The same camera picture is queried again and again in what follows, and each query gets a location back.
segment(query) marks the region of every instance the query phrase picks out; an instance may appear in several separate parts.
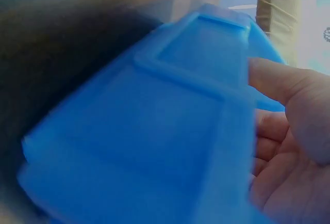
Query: plastic bin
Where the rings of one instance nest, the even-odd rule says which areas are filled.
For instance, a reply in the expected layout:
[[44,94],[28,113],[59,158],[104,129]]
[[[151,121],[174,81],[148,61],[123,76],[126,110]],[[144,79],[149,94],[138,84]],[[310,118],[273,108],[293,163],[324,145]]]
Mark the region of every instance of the plastic bin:
[[270,223],[246,199],[255,99],[283,107],[248,86],[248,56],[281,62],[242,13],[160,27],[26,136],[21,186],[64,224]]

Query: blue plastic container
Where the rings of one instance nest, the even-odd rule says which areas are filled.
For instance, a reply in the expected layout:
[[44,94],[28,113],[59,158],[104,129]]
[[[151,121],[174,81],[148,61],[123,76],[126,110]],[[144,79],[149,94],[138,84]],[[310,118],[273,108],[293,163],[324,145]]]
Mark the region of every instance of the blue plastic container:
[[23,141],[18,179],[64,224],[269,223],[246,196],[248,56],[282,62],[249,16],[205,5],[123,53]]

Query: finger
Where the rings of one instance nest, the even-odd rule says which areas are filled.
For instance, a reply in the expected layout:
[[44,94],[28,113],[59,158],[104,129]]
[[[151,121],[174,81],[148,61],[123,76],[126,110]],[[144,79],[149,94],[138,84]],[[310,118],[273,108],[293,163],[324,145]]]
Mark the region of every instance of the finger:
[[282,142],[289,129],[285,113],[258,109],[256,112],[257,136]]
[[284,106],[310,83],[313,72],[262,58],[250,59],[250,85]]
[[266,162],[270,161],[280,148],[280,143],[267,138],[258,138],[255,157]]
[[252,170],[252,174],[257,177],[266,167],[267,162],[263,159],[254,158],[254,166]]

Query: hand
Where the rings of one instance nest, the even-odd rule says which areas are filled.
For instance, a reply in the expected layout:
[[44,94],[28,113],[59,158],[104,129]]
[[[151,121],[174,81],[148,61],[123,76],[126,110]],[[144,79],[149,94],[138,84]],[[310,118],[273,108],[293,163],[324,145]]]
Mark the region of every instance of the hand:
[[250,85],[286,107],[257,112],[252,203],[277,223],[330,223],[330,77],[253,58]]

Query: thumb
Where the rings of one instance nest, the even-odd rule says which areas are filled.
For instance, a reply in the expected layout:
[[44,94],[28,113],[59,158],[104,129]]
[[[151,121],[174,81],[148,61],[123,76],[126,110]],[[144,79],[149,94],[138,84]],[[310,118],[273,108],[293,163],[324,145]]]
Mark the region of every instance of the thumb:
[[250,85],[285,106],[292,134],[319,164],[330,163],[330,77],[250,59]]
[[284,106],[310,84],[308,70],[297,69],[262,58],[250,59],[249,83]]

